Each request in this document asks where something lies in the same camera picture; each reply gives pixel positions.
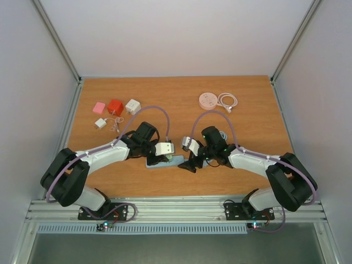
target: white round power strip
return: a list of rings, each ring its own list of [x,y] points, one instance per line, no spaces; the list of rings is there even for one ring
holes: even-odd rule
[[[199,97],[199,106],[205,110],[212,110],[218,103],[218,97],[211,92],[202,93]]]

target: white power adapter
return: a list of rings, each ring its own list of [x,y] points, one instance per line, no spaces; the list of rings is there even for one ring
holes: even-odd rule
[[[126,111],[127,113],[134,115],[141,109],[141,104],[140,102],[131,99],[127,104],[126,104]]]
[[[99,118],[94,124],[97,129],[102,129],[103,127],[106,126],[106,121],[102,118]]]

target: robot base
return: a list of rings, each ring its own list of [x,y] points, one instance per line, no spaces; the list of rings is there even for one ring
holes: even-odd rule
[[[274,220],[274,212],[272,208],[264,209],[262,212],[258,212],[253,218],[249,218],[242,209],[241,202],[226,202],[224,203],[225,206],[225,215],[226,220],[228,221],[243,221],[243,220],[253,220],[253,221],[261,221],[261,220],[268,220],[267,216],[262,213],[265,212],[270,220]]]
[[[113,210],[116,206],[123,204],[122,202],[112,202],[109,205],[109,209],[107,210],[108,212],[110,210]],[[128,206],[121,206],[119,208],[117,208],[116,213],[118,214],[118,221],[125,221],[127,218],[127,213],[128,213]],[[94,219],[93,217],[91,217],[82,207],[79,209],[79,213],[78,213],[78,220],[91,220],[91,221],[97,221],[97,219]],[[102,218],[101,220],[104,221],[115,221],[116,220],[116,214],[111,213],[108,216],[106,216],[105,218]]]

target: white cable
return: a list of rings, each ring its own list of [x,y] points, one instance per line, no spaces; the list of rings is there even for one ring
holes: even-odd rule
[[[225,104],[225,103],[222,101],[224,97],[231,97],[231,98],[233,99],[233,101],[234,101],[233,104],[231,104],[231,105]],[[237,104],[238,104],[237,98],[236,98],[232,93],[223,92],[223,93],[221,93],[221,94],[218,96],[218,103],[217,103],[217,105],[218,105],[218,106],[222,106],[223,108],[225,108],[228,113],[231,113],[231,109],[234,108]]]
[[[104,120],[106,121],[107,119],[112,119],[115,122],[114,125],[110,128],[110,131],[120,133],[119,124],[124,121],[124,118],[123,117],[116,117],[116,118],[108,117],[108,118],[105,118]]]

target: gray floor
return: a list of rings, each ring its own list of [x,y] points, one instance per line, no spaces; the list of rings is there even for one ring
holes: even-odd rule
[[[324,263],[313,224],[275,234],[39,234],[30,264],[314,264]]]

